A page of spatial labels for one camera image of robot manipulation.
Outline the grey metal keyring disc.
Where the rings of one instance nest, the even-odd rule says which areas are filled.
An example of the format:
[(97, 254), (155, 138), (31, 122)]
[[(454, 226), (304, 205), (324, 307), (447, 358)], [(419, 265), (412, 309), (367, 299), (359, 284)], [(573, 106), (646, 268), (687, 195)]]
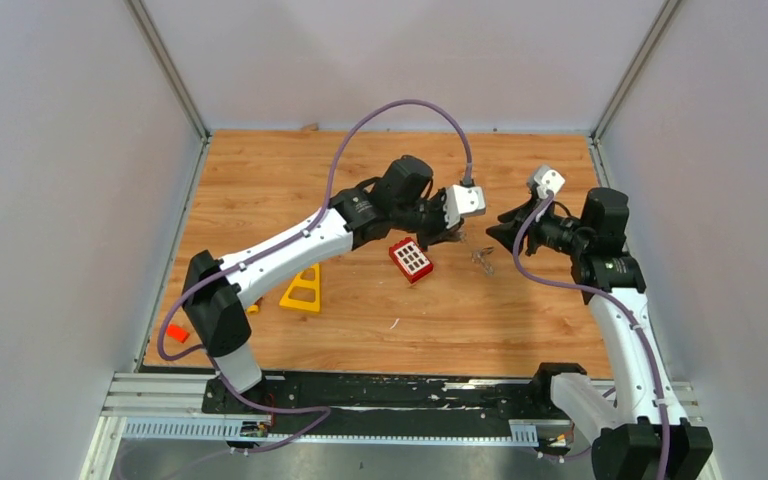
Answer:
[(471, 252), (471, 260), (476, 265), (479, 265), (487, 276), (493, 276), (495, 273), (494, 267), (489, 260), (489, 256), (495, 251), (493, 246), (483, 247)]

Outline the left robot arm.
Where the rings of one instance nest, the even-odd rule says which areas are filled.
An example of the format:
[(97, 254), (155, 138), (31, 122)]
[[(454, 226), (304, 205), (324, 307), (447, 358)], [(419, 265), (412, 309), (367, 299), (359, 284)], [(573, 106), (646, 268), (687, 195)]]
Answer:
[(339, 191), (312, 216), (269, 240), (221, 258), (202, 251), (191, 259), (182, 307), (225, 379), (231, 404), (253, 413), (266, 400), (245, 313), (256, 300), (314, 264), (393, 230), (415, 235), (427, 249), (455, 240), (465, 218), (485, 212), (484, 192), (472, 180), (436, 192), (432, 184), (431, 167), (404, 155), (383, 175)]

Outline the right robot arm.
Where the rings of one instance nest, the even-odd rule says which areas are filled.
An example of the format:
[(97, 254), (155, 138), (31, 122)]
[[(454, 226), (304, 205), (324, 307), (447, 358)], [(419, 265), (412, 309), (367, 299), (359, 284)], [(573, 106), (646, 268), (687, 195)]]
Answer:
[(567, 255), (570, 282), (595, 319), (613, 373), (612, 400), (577, 364), (542, 365), (531, 403), (544, 417), (563, 411), (590, 445), (597, 479), (697, 479), (713, 453), (709, 430), (695, 426), (672, 387), (650, 323), (646, 283), (625, 250), (626, 194), (593, 188), (580, 216), (556, 214), (555, 196), (534, 187), (530, 199), (498, 218), (488, 236), (508, 250), (526, 278), (523, 255), (541, 247)]

